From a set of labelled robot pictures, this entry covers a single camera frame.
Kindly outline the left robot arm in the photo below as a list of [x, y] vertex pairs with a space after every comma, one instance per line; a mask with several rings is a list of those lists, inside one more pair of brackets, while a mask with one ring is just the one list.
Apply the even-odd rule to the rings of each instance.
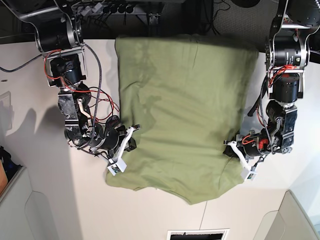
[[287, 154], [294, 143], [298, 116], [295, 103], [303, 98], [309, 37], [320, 28], [318, 0], [280, 0], [265, 47], [266, 75], [260, 94], [248, 112], [261, 118], [261, 131], [250, 130], [225, 141], [224, 154], [238, 157], [242, 177], [252, 180], [259, 163], [270, 154]]

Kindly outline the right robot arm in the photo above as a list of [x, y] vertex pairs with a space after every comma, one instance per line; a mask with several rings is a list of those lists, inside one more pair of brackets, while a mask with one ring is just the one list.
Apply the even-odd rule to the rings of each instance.
[[100, 102], [101, 87], [84, 84], [86, 68], [80, 57], [84, 43], [81, 23], [66, 0], [5, 0], [3, 4], [22, 22], [35, 29], [35, 43], [44, 59], [44, 73], [51, 87], [59, 88], [58, 106], [64, 117], [64, 134], [69, 145], [103, 158], [109, 170], [123, 172], [123, 153], [136, 148], [133, 132], [138, 125], [125, 127], [111, 113], [99, 122], [90, 109], [93, 93]]

